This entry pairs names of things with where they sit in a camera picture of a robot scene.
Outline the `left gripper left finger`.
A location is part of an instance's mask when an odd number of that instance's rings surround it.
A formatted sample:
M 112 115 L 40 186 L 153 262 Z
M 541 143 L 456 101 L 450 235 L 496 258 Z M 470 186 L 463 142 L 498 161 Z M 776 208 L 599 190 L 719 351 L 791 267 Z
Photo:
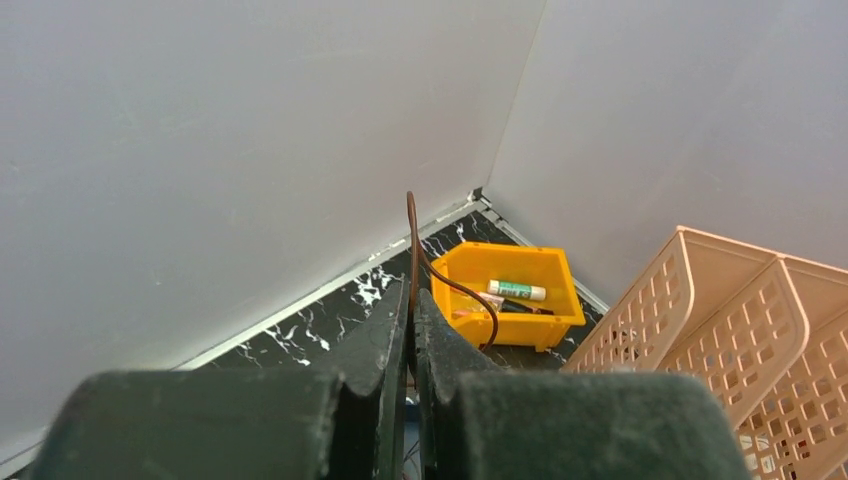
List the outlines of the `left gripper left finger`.
M 110 371 L 60 409 L 31 479 L 397 479 L 409 285 L 303 367 Z

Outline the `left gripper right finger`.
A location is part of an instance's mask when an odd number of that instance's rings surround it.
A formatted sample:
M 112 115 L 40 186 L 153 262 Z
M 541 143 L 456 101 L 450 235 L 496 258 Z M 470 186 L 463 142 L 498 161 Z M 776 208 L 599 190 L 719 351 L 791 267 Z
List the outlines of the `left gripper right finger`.
M 716 399 L 680 374 L 506 369 L 414 310 L 427 479 L 745 479 Z

